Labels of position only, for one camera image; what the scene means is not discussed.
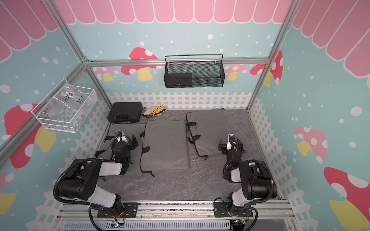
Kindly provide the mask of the grey laptop bag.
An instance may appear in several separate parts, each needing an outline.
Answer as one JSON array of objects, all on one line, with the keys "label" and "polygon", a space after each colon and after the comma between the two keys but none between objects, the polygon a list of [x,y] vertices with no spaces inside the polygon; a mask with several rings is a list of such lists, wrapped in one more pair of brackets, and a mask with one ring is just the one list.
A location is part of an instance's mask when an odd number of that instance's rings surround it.
[{"label": "grey laptop bag", "polygon": [[189,169],[185,121],[148,121],[140,139],[143,145],[139,166],[143,173],[154,176]]},{"label": "grey laptop bag", "polygon": [[203,159],[222,154],[218,150],[220,139],[226,143],[228,134],[233,133],[224,109],[187,113],[186,122],[188,141],[195,146],[198,156]]},{"label": "grey laptop bag", "polygon": [[111,159],[111,148],[110,144],[114,139],[115,132],[122,130],[125,135],[131,137],[132,134],[137,138],[138,147],[131,151],[132,164],[129,166],[124,176],[140,176],[142,171],[140,170],[140,158],[142,153],[143,142],[140,139],[141,133],[144,131],[144,124],[112,124],[109,127],[107,136],[104,139],[101,150],[96,151],[95,157],[98,159],[110,160]]}]

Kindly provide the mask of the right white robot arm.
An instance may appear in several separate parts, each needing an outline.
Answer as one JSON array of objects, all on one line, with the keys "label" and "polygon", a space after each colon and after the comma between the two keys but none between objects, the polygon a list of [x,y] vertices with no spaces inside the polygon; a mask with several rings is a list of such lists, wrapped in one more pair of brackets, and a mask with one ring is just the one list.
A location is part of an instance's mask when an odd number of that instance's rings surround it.
[{"label": "right white robot arm", "polygon": [[223,179],[239,183],[241,188],[232,192],[225,201],[215,199],[216,217],[252,217],[252,205],[264,203],[277,197],[278,190],[271,171],[263,161],[242,160],[243,143],[229,134],[227,143],[219,142],[219,150],[226,155]]}]

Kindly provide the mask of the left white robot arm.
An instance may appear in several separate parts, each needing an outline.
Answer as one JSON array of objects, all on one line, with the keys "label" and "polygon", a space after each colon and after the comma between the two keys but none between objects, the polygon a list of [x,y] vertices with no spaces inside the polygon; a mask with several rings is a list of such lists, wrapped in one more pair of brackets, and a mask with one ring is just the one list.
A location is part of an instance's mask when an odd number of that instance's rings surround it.
[{"label": "left white robot arm", "polygon": [[76,159],[57,179],[54,198],[66,204],[87,205],[112,217],[121,216],[125,206],[118,194],[99,187],[99,178],[124,175],[132,164],[131,151],[138,147],[137,138],[122,130],[115,132],[110,144],[111,159]]}]

